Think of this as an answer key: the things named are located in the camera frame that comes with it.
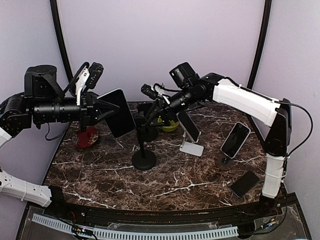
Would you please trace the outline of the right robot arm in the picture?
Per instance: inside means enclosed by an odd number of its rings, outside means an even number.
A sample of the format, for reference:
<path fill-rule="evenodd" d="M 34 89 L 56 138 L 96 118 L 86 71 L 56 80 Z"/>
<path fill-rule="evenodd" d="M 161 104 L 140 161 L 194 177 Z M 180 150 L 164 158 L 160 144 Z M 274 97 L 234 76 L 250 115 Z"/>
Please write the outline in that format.
<path fill-rule="evenodd" d="M 265 198 L 255 205 L 255 213 L 266 217 L 275 208 L 276 198 L 284 178 L 285 162 L 292 131 L 290 101 L 268 97 L 236 83 L 227 76 L 208 73 L 200 77 L 188 62 L 179 64 L 169 72 L 179 87 L 170 97 L 163 97 L 156 87 L 144 84 L 141 92 L 156 101 L 159 116 L 164 124 L 176 121 L 177 115 L 196 102 L 216 102 L 233 107 L 260 120 L 270 128 L 262 145 L 266 154 L 266 170 L 262 187 Z"/>

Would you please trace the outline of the black pole stand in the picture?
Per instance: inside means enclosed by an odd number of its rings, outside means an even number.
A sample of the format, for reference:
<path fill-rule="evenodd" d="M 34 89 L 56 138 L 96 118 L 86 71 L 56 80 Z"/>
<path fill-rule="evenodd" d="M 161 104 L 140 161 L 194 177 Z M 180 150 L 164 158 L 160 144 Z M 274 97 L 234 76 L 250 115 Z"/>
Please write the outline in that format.
<path fill-rule="evenodd" d="M 146 117 L 147 113 L 151 109 L 153 103 L 152 102 L 143 102 L 137 105 L 137 111 L 139 113 L 143 113 L 143 116 Z M 144 141 L 145 142 L 152 142 L 158 137 L 158 130 L 151 127 L 146 127 L 144 131 Z"/>
<path fill-rule="evenodd" d="M 152 151 L 147 150 L 144 147 L 145 138 L 147 136 L 145 118 L 140 116 L 135 117 L 134 121 L 136 124 L 139 150 L 137 150 L 131 158 L 132 165 L 140 171 L 147 171 L 156 165 L 157 158 Z"/>

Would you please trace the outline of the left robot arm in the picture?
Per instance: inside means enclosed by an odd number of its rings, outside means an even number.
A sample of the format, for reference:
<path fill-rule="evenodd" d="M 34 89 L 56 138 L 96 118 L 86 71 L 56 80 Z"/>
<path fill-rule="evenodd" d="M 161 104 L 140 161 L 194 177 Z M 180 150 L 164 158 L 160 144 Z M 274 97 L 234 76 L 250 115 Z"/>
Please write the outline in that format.
<path fill-rule="evenodd" d="M 29 67 L 24 75 L 24 92 L 12 95 L 0 105 L 0 144 L 3 146 L 32 125 L 40 129 L 43 124 L 79 122 L 80 129 L 86 130 L 117 114 L 120 106 L 91 91 L 103 70 L 100 63 L 84 62 L 62 89 L 55 66 Z"/>

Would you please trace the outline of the black phone blue case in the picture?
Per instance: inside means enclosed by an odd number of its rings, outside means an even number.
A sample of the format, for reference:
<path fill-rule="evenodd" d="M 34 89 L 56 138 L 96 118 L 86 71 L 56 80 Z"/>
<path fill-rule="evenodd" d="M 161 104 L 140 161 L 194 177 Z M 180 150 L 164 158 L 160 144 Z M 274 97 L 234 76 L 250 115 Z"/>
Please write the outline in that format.
<path fill-rule="evenodd" d="M 252 171 L 247 171 L 237 181 L 235 181 L 229 188 L 237 198 L 242 198 L 247 192 L 249 192 L 258 182 L 259 177 Z"/>

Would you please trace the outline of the black phone grey edge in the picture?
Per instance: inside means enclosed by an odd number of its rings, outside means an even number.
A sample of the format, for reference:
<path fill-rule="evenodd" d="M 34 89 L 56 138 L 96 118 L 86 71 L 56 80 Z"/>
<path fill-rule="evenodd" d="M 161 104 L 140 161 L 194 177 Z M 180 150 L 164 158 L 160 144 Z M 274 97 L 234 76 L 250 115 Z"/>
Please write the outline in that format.
<path fill-rule="evenodd" d="M 122 89 L 114 89 L 104 95 L 98 96 L 97 99 L 119 106 L 117 113 L 105 119 L 115 138 L 122 137 L 136 129 L 136 123 Z"/>

